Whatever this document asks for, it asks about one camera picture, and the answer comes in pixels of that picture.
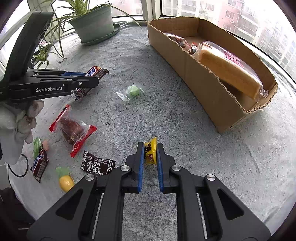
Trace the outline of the white gloved hand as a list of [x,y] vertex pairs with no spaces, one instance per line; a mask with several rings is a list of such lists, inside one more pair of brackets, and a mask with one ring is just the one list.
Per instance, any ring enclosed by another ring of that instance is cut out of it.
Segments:
[[19,160],[23,144],[33,141],[32,129],[36,117],[44,107],[44,101],[24,103],[1,102],[1,161],[14,165]]

